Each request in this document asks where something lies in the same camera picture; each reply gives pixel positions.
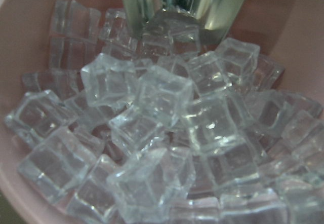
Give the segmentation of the stainless steel ice scoop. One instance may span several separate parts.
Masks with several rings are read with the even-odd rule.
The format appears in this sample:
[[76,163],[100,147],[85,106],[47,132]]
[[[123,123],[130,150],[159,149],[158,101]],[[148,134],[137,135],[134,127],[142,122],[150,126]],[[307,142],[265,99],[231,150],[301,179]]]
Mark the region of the stainless steel ice scoop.
[[203,44],[218,44],[228,34],[245,0],[122,0],[131,36],[164,33],[166,20],[199,27]]

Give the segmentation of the pile of clear ice cubes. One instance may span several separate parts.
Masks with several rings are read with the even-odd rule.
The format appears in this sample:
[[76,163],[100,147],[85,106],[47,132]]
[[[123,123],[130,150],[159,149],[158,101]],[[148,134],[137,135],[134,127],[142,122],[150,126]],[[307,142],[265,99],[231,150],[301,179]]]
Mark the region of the pile of clear ice cubes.
[[286,67],[164,19],[129,36],[123,9],[57,0],[48,69],[25,73],[5,124],[18,174],[84,223],[323,223],[323,106],[273,85]]

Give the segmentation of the pink bowl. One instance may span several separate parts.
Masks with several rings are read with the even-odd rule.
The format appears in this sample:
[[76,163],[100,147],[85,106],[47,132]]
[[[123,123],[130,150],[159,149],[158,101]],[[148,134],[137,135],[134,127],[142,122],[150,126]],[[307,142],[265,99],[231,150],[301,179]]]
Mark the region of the pink bowl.
[[[48,63],[56,0],[1,0],[1,117],[23,95],[20,77]],[[105,11],[121,0],[77,0]],[[231,35],[261,46],[286,67],[280,87],[323,101],[323,0],[246,0]],[[27,148],[1,125],[1,192],[27,223],[72,223],[17,173]]]

